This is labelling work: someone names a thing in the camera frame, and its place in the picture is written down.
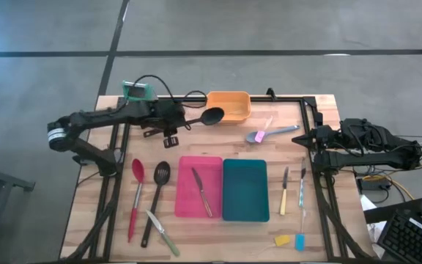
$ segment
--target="pink cutting board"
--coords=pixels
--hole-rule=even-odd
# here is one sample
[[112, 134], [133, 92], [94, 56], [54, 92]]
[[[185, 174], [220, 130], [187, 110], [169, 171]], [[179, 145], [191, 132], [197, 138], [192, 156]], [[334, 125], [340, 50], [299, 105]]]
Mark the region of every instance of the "pink cutting board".
[[175, 216], [209, 218], [191, 168], [203, 182], [204, 195], [214, 219], [222, 214], [223, 159], [220, 157], [183, 156], [179, 162]]

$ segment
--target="gray floor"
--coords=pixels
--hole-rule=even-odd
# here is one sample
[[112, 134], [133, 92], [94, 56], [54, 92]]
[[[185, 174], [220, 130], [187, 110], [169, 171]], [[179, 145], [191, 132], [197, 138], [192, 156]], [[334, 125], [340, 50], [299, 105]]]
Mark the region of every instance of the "gray floor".
[[[107, 51], [121, 3], [0, 0], [0, 51]], [[126, 51], [343, 48], [422, 48], [422, 0], [138, 0], [119, 43]], [[106, 58], [0, 58], [0, 171], [37, 181], [33, 193], [12, 194], [0, 263], [58, 257], [79, 168], [72, 154], [48, 149], [46, 123], [93, 109], [105, 65]], [[117, 58], [107, 94], [146, 73], [175, 94], [333, 93], [342, 118], [422, 135], [422, 55]], [[394, 178], [422, 197], [422, 170]], [[383, 205], [397, 202], [392, 191]]]

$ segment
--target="teal tray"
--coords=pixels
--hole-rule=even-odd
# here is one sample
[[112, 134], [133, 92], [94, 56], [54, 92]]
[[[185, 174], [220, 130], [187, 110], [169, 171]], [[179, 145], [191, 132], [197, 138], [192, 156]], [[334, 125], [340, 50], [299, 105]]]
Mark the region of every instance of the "teal tray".
[[270, 220], [265, 161], [224, 160], [223, 219], [225, 221], [258, 222]]

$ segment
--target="orange bowl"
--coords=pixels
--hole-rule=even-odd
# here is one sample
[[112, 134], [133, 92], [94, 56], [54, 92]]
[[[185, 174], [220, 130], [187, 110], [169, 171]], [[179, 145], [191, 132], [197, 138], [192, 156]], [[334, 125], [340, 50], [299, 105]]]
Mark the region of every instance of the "orange bowl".
[[207, 109], [220, 107], [224, 110], [221, 123], [240, 123], [250, 116], [250, 95], [247, 92], [210, 92], [207, 97]]

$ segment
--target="black slotted spoon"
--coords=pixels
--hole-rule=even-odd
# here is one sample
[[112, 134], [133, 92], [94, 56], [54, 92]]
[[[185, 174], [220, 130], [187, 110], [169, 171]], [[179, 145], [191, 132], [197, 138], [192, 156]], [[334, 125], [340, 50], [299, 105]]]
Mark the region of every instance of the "black slotted spoon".
[[[170, 165], [166, 161], [161, 161], [154, 171], [154, 181], [158, 185], [155, 189], [154, 199], [151, 205], [151, 213], [155, 213], [155, 208], [158, 205], [160, 188], [164, 186], [170, 179]], [[144, 230], [143, 239], [141, 239], [141, 247], [147, 247], [149, 234], [151, 233], [152, 221], [151, 218], [147, 219], [146, 229]]]

